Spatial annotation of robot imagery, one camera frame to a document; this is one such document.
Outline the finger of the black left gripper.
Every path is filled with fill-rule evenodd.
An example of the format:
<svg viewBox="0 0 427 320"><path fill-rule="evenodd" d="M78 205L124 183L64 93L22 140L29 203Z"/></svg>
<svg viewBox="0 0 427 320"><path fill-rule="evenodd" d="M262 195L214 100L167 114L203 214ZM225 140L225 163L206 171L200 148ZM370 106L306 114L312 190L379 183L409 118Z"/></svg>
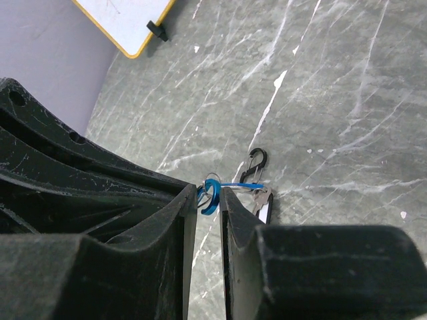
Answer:
<svg viewBox="0 0 427 320"><path fill-rule="evenodd" d="M168 193L187 183L140 167L64 124L18 81L1 79L1 126L42 154L80 171Z"/></svg>
<svg viewBox="0 0 427 320"><path fill-rule="evenodd" d="M180 182L104 149L100 159L1 130L1 233L119 235L163 209Z"/></svg>

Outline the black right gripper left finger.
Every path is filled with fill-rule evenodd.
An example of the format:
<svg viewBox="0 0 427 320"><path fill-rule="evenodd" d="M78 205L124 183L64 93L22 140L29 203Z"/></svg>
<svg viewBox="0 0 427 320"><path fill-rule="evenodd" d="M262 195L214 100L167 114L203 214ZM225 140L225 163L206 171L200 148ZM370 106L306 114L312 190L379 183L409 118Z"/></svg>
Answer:
<svg viewBox="0 0 427 320"><path fill-rule="evenodd" d="M188 185L102 243L83 234L1 236L2 319L186 319L197 221Z"/></svg>

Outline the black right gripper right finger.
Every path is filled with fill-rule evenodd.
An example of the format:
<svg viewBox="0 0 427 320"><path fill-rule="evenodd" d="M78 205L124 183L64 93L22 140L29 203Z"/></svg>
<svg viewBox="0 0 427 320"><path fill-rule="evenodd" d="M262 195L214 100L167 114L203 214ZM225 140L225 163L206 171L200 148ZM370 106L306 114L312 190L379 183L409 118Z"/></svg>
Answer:
<svg viewBox="0 0 427 320"><path fill-rule="evenodd" d="M414 319L426 266L385 225L267 225L231 189L220 195L228 319Z"/></svg>

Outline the black key tag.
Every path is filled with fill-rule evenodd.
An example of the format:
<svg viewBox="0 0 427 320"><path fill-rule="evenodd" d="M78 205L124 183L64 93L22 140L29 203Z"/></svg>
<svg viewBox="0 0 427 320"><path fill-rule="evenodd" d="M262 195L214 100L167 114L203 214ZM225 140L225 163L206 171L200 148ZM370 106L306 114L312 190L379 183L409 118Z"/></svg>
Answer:
<svg viewBox="0 0 427 320"><path fill-rule="evenodd" d="M273 203L274 196L271 192L270 198L269 198L269 205L267 207L264 207L260 211L260 215L257 217L260 221L262 221L265 224L269 224L272 216L272 203Z"/></svg>

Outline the black carabiner keyring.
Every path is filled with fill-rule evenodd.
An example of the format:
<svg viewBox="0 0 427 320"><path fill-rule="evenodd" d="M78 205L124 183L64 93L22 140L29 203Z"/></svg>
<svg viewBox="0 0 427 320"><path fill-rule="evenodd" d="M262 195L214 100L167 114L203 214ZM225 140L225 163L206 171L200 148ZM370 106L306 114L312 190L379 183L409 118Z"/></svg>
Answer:
<svg viewBox="0 0 427 320"><path fill-rule="evenodd" d="M252 177L251 183L259 183L264 167L268 160L266 150L256 147L248 155L248 168L240 175L240 183L246 183L249 177Z"/></svg>

